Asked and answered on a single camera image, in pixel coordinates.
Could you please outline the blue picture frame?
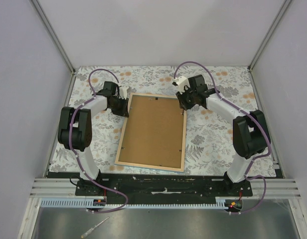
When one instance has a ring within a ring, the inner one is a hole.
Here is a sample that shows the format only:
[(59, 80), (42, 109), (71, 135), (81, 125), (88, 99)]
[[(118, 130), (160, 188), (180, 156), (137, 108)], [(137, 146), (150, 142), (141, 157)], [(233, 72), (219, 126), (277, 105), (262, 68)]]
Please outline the blue picture frame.
[(186, 111), (175, 96), (131, 93), (116, 165), (183, 172)]

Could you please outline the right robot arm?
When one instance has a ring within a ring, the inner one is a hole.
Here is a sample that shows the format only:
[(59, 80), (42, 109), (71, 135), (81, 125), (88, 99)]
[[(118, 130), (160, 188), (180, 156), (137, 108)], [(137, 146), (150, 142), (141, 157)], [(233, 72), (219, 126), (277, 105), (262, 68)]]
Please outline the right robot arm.
[(251, 160), (270, 145), (271, 140), (264, 114), (260, 110), (246, 112), (227, 100), (215, 88), (208, 88), (202, 75), (174, 78), (178, 87), (176, 97), (181, 109), (187, 111), (195, 105), (213, 111), (228, 121), (233, 127), (233, 147), (235, 156), (224, 177), (222, 190), (228, 196), (240, 191), (240, 182), (246, 179)]

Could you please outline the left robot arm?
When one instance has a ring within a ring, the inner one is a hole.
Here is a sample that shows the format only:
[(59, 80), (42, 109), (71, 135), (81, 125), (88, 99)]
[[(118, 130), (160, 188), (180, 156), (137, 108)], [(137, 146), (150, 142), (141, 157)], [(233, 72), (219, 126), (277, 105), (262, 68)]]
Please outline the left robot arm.
[(97, 178), (100, 170), (93, 158), (92, 118), (101, 111), (110, 110), (114, 115), (129, 117), (128, 102), (130, 87), (106, 81), (103, 89), (77, 108), (63, 107), (61, 110), (57, 139), (65, 149), (72, 151), (80, 170), (80, 177), (89, 180), (86, 186), (92, 195), (100, 195), (104, 183)]

